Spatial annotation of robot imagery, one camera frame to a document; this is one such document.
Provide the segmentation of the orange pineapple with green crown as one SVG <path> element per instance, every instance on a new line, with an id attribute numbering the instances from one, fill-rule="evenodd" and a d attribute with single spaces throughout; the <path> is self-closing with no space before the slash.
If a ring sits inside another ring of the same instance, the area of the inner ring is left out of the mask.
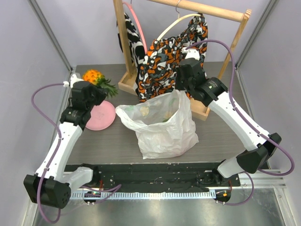
<path id="1" fill-rule="evenodd" d="M 111 79 L 107 79 L 103 73 L 95 69 L 87 70 L 82 79 L 88 81 L 98 88 L 106 89 L 110 97 L 114 97 L 118 94 L 118 90 L 115 85 L 111 84 Z"/>

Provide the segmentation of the white plastic bag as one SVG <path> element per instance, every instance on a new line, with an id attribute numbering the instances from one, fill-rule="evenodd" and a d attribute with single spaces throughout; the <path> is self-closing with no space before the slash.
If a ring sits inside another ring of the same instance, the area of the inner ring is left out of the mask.
<path id="1" fill-rule="evenodd" d="M 174 90 L 137 105 L 119 105 L 115 112 L 135 132 L 143 159 L 177 157 L 199 142 L 184 91 Z"/>

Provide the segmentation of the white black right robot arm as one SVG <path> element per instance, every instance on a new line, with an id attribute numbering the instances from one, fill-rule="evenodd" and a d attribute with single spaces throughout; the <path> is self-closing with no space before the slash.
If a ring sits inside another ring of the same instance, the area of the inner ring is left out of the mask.
<path id="1" fill-rule="evenodd" d="M 228 88 L 216 77 L 207 78 L 200 62 L 194 58 L 182 60 L 177 67 L 177 90 L 185 90 L 195 100 L 208 106 L 235 132 L 245 151 L 222 161 L 212 174 L 213 182 L 225 185 L 231 176 L 255 173 L 275 152 L 282 138 L 260 127 L 239 105 L 233 107 Z"/>

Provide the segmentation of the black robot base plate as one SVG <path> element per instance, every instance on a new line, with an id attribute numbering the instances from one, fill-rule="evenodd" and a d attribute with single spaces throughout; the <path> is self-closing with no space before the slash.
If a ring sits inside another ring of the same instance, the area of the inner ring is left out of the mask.
<path id="1" fill-rule="evenodd" d="M 91 188 L 108 190 L 120 185 L 124 193 L 193 193 L 211 187 L 238 187 L 238 174 L 222 178 L 218 163 L 132 163 L 91 165 L 96 170 Z"/>

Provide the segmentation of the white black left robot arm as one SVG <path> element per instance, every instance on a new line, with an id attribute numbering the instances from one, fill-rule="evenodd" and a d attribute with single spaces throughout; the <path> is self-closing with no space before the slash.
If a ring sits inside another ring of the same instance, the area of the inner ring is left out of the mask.
<path id="1" fill-rule="evenodd" d="M 97 187 L 100 182 L 99 168 L 81 164 L 74 172 L 64 175 L 66 163 L 75 143 L 91 118 L 91 110 L 100 105 L 108 90 L 79 80 L 71 84 L 69 105 L 62 112 L 58 131 L 41 166 L 33 175 L 26 175 L 24 187 L 33 203 L 63 209 L 71 194 L 82 186 Z"/>

